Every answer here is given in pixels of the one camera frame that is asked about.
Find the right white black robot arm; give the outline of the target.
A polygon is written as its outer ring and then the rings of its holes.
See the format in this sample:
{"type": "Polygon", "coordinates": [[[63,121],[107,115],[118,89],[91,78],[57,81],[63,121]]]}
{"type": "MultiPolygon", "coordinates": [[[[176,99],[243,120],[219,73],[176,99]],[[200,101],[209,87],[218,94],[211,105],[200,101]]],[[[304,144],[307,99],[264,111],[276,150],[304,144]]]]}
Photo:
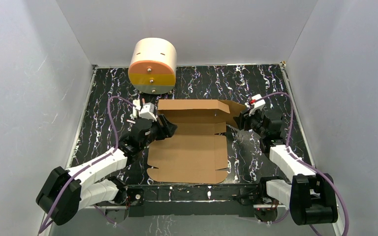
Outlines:
{"type": "Polygon", "coordinates": [[[258,199],[269,204],[278,200],[285,205],[296,225],[335,223],[338,220],[336,194],[329,184],[331,177],[318,174],[285,145],[282,137],[283,116],[261,110],[244,110],[234,117],[237,128],[259,135],[260,150],[276,164],[288,181],[279,177],[260,180],[258,199]]]}

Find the round white drawer cabinet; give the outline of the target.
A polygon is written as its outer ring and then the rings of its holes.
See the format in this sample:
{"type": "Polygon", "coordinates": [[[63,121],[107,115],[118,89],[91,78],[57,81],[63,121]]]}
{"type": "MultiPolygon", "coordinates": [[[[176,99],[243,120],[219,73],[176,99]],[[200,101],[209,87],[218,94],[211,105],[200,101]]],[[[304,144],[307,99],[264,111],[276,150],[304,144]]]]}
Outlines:
{"type": "Polygon", "coordinates": [[[128,77],[141,93],[170,93],[176,84],[177,52],[162,38],[144,38],[134,48],[128,77]]]}

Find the brown cardboard box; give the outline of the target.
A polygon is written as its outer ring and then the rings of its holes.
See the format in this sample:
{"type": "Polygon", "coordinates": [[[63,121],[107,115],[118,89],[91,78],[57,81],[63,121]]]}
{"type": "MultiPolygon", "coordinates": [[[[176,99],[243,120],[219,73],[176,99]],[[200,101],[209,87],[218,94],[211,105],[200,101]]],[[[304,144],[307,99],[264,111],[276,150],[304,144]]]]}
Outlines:
{"type": "Polygon", "coordinates": [[[177,130],[171,138],[149,145],[148,176],[157,182],[223,182],[228,153],[225,136],[228,125],[246,106],[231,100],[161,99],[157,112],[177,130]]]}

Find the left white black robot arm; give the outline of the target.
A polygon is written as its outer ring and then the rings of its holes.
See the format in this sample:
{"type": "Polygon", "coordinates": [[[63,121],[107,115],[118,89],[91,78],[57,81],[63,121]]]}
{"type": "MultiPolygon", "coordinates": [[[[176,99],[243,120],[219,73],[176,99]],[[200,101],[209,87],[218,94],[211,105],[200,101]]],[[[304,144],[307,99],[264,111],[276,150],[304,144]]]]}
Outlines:
{"type": "Polygon", "coordinates": [[[59,226],[88,206],[104,201],[123,204],[127,186],[107,175],[131,165],[142,156],[144,148],[153,141],[171,138],[177,128],[164,115],[156,120],[138,118],[131,130],[101,156],[76,167],[53,169],[35,202],[47,214],[46,220],[59,226]]]}

